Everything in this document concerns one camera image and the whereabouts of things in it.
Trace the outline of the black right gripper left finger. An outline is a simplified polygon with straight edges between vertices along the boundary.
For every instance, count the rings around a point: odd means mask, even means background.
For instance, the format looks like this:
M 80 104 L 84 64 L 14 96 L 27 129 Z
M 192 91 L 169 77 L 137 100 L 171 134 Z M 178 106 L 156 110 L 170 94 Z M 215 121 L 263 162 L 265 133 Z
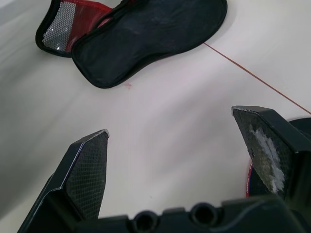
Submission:
M 17 233 L 74 233 L 79 222 L 98 218 L 108 138 L 104 129 L 69 146 Z

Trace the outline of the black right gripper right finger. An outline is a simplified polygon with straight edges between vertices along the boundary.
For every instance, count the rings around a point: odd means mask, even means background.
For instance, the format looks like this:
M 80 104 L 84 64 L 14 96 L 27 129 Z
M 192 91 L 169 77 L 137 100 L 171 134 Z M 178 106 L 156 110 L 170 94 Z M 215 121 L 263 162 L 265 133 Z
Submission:
M 286 197 L 298 156 L 311 152 L 311 135 L 304 133 L 273 109 L 233 106 L 253 168 L 273 194 Z

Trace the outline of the red-rimmed black object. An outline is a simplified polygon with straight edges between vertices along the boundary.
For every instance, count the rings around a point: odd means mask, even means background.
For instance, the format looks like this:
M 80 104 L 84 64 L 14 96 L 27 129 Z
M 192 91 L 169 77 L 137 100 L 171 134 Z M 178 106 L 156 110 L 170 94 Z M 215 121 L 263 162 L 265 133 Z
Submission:
M 289 123 L 311 141 L 311 117 L 294 119 L 289 121 Z M 253 164 L 250 163 L 246 180 L 246 197 L 248 198 L 269 193 L 270 191 L 266 188 L 265 184 L 253 168 Z

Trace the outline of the black red mesh pouch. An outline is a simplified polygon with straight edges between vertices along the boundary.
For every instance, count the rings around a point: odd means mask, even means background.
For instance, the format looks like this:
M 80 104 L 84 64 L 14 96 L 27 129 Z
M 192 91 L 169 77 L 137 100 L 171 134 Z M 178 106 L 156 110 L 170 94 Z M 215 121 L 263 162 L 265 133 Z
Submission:
M 187 52 L 221 27 L 227 0 L 51 0 L 35 35 L 48 53 L 70 57 L 98 88 L 112 88 L 147 65 Z

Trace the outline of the thin red line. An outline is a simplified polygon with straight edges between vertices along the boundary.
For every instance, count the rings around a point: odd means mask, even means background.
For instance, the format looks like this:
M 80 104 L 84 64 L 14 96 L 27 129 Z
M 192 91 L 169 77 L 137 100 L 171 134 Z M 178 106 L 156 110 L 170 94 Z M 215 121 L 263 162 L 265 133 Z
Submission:
M 302 105 L 298 104 L 297 102 L 295 102 L 294 100 L 292 100 L 291 98 L 289 98 L 288 96 L 286 96 L 285 94 L 283 94 L 282 92 L 280 92 L 279 90 L 277 90 L 276 88 L 274 88 L 273 86 L 271 86 L 270 84 L 268 84 L 267 82 L 265 82 L 264 80 L 262 80 L 260 77 L 258 77 L 257 75 L 255 75 L 254 73 L 252 73 L 251 71 L 249 71 L 248 69 L 246 69 L 245 67 L 243 67 L 242 65 L 240 65 L 239 63 L 237 63 L 236 61 L 232 60 L 231 58 L 229 58 L 228 56 L 224 55 L 223 53 L 219 52 L 218 50 L 216 50 L 215 48 L 213 48 L 212 46 L 208 45 L 206 42 L 204 42 L 204 45 L 206 45 L 207 47 L 209 47 L 211 50 L 213 50 L 214 52 L 216 52 L 217 54 L 219 54 L 220 56 L 222 56 L 223 58 L 225 58 L 226 60 L 228 60 L 229 62 L 231 62 L 232 64 L 234 64 L 235 66 L 237 66 L 238 68 L 240 68 L 241 70 L 245 71 L 247 74 L 251 75 L 253 78 L 255 78 L 256 80 L 258 80 L 259 82 L 261 82 L 262 84 L 264 84 L 265 86 L 267 86 L 268 88 L 270 88 L 271 90 L 275 91 L 276 93 L 278 93 L 280 96 L 282 96 L 283 98 L 285 98 L 286 100 L 290 101 L 292 104 L 294 104 L 295 106 L 297 106 L 298 108 L 300 108 L 301 110 L 303 110 L 304 112 L 306 112 L 307 114 L 311 115 L 311 111 L 309 111 L 308 109 L 304 108 Z

